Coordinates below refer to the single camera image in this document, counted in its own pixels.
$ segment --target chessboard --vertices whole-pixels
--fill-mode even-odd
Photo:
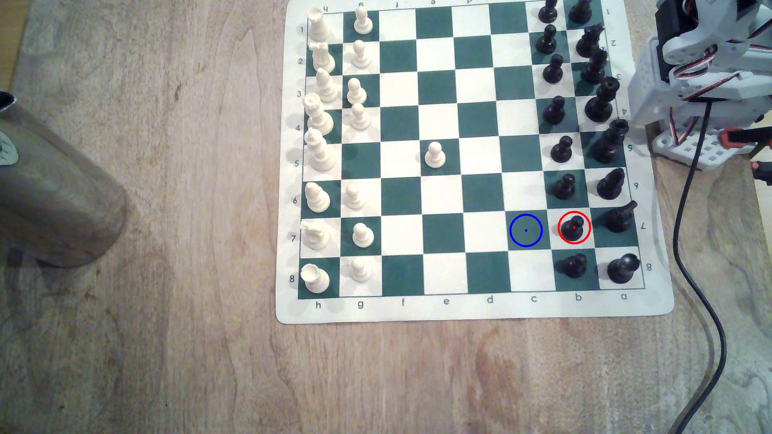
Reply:
[[[614,317],[672,309],[645,135],[630,131],[611,149],[613,158],[593,154],[611,122],[629,113],[634,66],[624,2],[591,0],[582,24],[569,16],[576,3],[557,0],[549,54],[535,49],[546,27],[539,17],[544,0],[289,3],[276,248],[281,322]],[[358,6],[367,10],[364,19]],[[325,61],[324,89],[314,69],[324,58],[313,58],[310,44],[319,41],[309,36],[319,35],[320,13],[329,29],[323,56],[334,62]],[[371,30],[359,33],[361,22]],[[604,75],[621,84],[602,123],[584,111],[598,86],[582,79],[588,58],[576,48],[584,29],[598,24],[598,45],[608,54]],[[368,62],[358,67],[363,43]],[[564,59],[562,79],[551,84],[543,71],[555,53]],[[351,79],[359,83],[354,91],[366,91],[355,114]],[[322,103],[332,128],[320,145],[330,163],[321,171],[312,167],[319,143],[314,139],[312,152],[306,140],[310,122],[322,117],[310,119],[306,97],[330,86],[340,92]],[[556,96],[564,98],[565,115],[551,124],[543,112]],[[369,126],[355,128],[354,118]],[[558,163],[551,152],[564,136],[571,156]],[[426,161],[432,142],[442,148],[438,168]],[[602,198],[598,183],[615,169],[624,171],[621,191]],[[566,175],[574,190],[561,198],[554,186]],[[320,207],[316,186],[327,206]],[[610,230],[608,213],[631,201],[638,205],[624,230]],[[585,224],[570,241],[561,226],[575,215]],[[355,226],[369,238],[364,244],[354,240]],[[575,273],[579,256],[584,266]],[[625,258],[627,281],[616,283],[609,270],[616,267],[616,276]]]

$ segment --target white pawn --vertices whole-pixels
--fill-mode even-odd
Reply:
[[[330,207],[330,195],[316,182],[306,184],[306,205],[313,212],[325,212]]]
[[[429,150],[424,157],[426,164],[433,169],[440,168],[445,163],[445,152],[442,151],[442,145],[438,141],[429,144]]]
[[[333,152],[330,152],[330,145],[322,137],[322,133],[316,128],[309,128],[304,137],[308,144],[308,150],[311,152],[309,164],[316,171],[328,171],[335,163],[337,158]]]
[[[316,128],[322,135],[327,135],[333,130],[333,117],[324,111],[322,100],[316,93],[308,93],[303,98],[303,106],[308,115],[308,128]]]
[[[364,223],[354,225],[354,234],[351,236],[354,244],[361,248],[370,247],[375,240],[373,229],[368,228]]]
[[[308,263],[300,269],[300,279],[312,293],[323,293],[330,285],[330,275],[318,266]]]
[[[351,64],[363,70],[370,66],[373,60],[364,52],[364,42],[361,39],[354,41],[354,58],[351,60]]]
[[[354,258],[351,260],[351,278],[359,283],[370,279],[370,275],[373,273],[373,267],[367,263],[365,258]]]
[[[357,19],[354,20],[354,30],[360,35],[367,35],[373,31],[373,20],[367,17],[367,9],[364,6],[357,7],[354,12],[357,15]]]
[[[364,104],[364,101],[367,99],[367,92],[362,89],[362,83],[359,83],[358,78],[348,80],[348,93],[346,94],[346,98],[349,103]]]
[[[367,130],[370,127],[370,115],[364,112],[364,106],[356,103],[351,106],[351,126],[359,131]]]

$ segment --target wood grain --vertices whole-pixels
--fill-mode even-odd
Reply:
[[[640,50],[654,5],[627,6]],[[126,186],[130,215],[76,270],[4,253],[0,426],[667,432],[716,358],[672,260],[675,309],[661,317],[276,321],[284,9],[33,4],[13,89]],[[669,238],[686,168],[657,159],[655,173]],[[697,175],[685,223],[684,260],[730,350],[689,431],[772,432],[772,273],[745,160]]]

